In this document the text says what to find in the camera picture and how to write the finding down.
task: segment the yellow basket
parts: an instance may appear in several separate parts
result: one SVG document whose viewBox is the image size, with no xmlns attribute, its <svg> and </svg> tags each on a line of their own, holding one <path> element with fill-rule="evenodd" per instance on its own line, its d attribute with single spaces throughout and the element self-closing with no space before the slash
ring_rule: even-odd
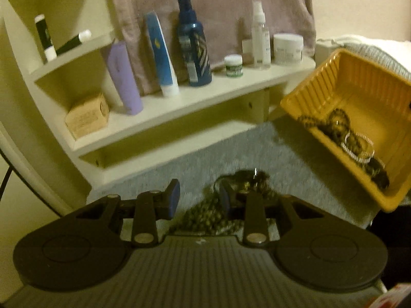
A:
<svg viewBox="0 0 411 308">
<path fill-rule="evenodd" d="M 294 119 L 326 119 L 336 108 L 350 117 L 354 132 L 369 137 L 385 163 L 390 186 L 381 191 L 371 178 L 318 128 L 311 134 L 358 179 L 385 212 L 396 209 L 411 188 L 411 82 L 347 50 L 329 60 L 281 101 Z"/>
</svg>

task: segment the gray carpet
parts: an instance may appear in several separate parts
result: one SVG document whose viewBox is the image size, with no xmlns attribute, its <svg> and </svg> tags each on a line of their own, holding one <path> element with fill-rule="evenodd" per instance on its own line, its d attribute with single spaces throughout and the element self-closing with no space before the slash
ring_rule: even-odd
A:
<svg viewBox="0 0 411 308">
<path fill-rule="evenodd" d="M 254 167 L 270 174 L 271 186 L 277 192 L 297 196 L 360 227 L 365 228 L 379 211 L 377 204 L 342 164 L 288 116 L 261 124 L 121 184 L 93 190 L 88 203 L 108 193 L 117 193 L 122 199 L 135 198 L 143 191 L 163 190 L 172 178 L 177 178 L 181 183 L 176 214 L 179 217 L 210 193 L 218 176 Z M 168 226 L 166 223 L 158 225 L 162 229 Z M 129 222 L 125 223 L 125 235 L 128 235 L 126 227 L 129 226 Z"/>
</svg>

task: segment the lip balm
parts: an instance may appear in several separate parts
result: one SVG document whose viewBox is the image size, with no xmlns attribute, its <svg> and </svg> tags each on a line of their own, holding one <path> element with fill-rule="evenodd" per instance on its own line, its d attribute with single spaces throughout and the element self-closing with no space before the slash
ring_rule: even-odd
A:
<svg viewBox="0 0 411 308">
<path fill-rule="evenodd" d="M 34 18 L 34 22 L 36 23 L 37 32 L 39 34 L 40 41 L 42 42 L 46 59 L 47 61 L 52 61 L 55 58 L 57 58 L 57 53 L 53 46 L 53 42 L 51 41 L 49 29 L 47 28 L 47 23 L 44 18 L 44 14 L 36 16 Z"/>
<path fill-rule="evenodd" d="M 73 48 L 80 46 L 82 43 L 89 41 L 91 39 L 91 31 L 84 30 L 80 32 L 77 36 L 70 39 L 67 43 L 65 43 L 62 47 L 56 50 L 57 55 L 63 54 Z"/>
</svg>

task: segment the small jar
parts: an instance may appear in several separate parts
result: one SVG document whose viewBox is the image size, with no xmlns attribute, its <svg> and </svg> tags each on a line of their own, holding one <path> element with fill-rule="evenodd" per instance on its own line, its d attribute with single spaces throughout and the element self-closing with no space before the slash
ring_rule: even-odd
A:
<svg viewBox="0 0 411 308">
<path fill-rule="evenodd" d="M 237 78 L 242 76 L 242 56 L 239 54 L 230 54 L 224 58 L 226 64 L 227 76 Z"/>
</svg>

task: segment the ribbed plastic surface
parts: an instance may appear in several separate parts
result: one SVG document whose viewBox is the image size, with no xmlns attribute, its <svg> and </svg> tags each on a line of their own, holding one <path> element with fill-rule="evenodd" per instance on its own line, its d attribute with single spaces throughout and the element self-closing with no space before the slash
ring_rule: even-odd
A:
<svg viewBox="0 0 411 308">
<path fill-rule="evenodd" d="M 411 82 L 340 49 L 282 101 L 294 119 L 325 119 L 335 108 L 349 115 L 354 132 L 374 142 L 390 186 L 380 191 L 371 178 L 317 128 L 310 132 L 358 179 L 384 211 L 393 211 L 411 188 Z"/>
<path fill-rule="evenodd" d="M 312 290 L 286 277 L 269 254 L 230 237 L 168 236 L 133 252 L 110 280 L 90 289 L 52 293 L 25 286 L 6 308 L 364 308 L 381 293 Z"/>
</svg>

